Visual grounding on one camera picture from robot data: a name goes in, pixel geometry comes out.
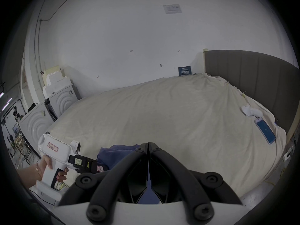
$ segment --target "red-bordered label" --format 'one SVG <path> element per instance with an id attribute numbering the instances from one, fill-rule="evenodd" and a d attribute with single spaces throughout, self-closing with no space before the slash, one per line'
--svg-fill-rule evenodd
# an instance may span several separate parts
<path id="1" fill-rule="evenodd" d="M 58 151 L 58 147 L 56 147 L 55 145 L 53 145 L 52 143 L 48 143 L 48 147 L 51 148 L 53 151 L 57 152 Z"/>
<path id="2" fill-rule="evenodd" d="M 97 166 L 97 171 L 98 172 L 104 172 L 103 167 L 102 166 Z"/>

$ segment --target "blue sign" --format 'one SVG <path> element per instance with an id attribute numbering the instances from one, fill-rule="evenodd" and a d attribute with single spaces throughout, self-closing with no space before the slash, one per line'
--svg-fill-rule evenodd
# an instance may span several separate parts
<path id="1" fill-rule="evenodd" d="M 179 76 L 192 74 L 190 66 L 188 67 L 179 67 L 178 68 Z"/>

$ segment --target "headboard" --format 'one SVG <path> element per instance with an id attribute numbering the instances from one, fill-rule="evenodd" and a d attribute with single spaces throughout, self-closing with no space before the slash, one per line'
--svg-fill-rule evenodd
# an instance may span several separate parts
<path id="1" fill-rule="evenodd" d="M 276 123 L 289 132 L 300 99 L 298 68 L 280 58 L 240 50 L 205 51 L 204 59 L 206 73 L 223 77 L 260 102 L 274 114 Z"/>

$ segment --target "yellow cable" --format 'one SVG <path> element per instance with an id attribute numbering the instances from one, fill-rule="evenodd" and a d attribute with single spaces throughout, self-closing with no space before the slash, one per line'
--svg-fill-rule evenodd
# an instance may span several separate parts
<path id="1" fill-rule="evenodd" d="M 285 168 L 283 168 L 283 170 L 281 171 L 280 177 L 283 175 L 284 171 L 285 171 Z"/>
<path id="2" fill-rule="evenodd" d="M 267 182 L 267 183 L 272 184 L 273 186 L 275 186 L 275 184 L 272 183 L 272 182 L 269 182 L 269 181 L 264 181 L 264 182 Z"/>

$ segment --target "white bedsheet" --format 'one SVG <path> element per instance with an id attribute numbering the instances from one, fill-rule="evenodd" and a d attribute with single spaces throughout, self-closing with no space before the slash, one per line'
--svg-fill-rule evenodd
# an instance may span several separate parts
<path id="1" fill-rule="evenodd" d="M 241 106 L 263 111 L 276 134 L 268 145 Z M 80 154 L 96 159 L 101 147 L 154 142 L 185 167 L 217 172 L 243 196 L 272 171 L 286 144 L 285 131 L 265 107 L 223 78 L 207 74 L 161 78 L 79 100 L 49 128 Z M 67 183 L 77 174 L 69 172 Z"/>

